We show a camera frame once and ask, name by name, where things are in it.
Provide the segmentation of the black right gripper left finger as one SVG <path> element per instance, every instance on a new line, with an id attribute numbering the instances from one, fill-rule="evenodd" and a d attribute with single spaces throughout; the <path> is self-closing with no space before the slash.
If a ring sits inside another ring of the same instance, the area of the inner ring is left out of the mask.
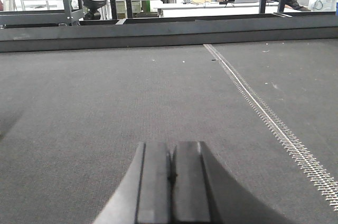
<path id="1" fill-rule="evenodd" d="M 141 142 L 120 185 L 94 223 L 170 223 L 170 153 L 163 142 Z"/>

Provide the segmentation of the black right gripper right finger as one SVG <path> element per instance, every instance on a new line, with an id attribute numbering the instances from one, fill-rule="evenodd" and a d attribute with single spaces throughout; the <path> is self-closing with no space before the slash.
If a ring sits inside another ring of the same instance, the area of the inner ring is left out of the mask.
<path id="1" fill-rule="evenodd" d="M 245 189 L 205 142 L 180 142 L 174 156 L 174 223 L 291 223 Z"/>

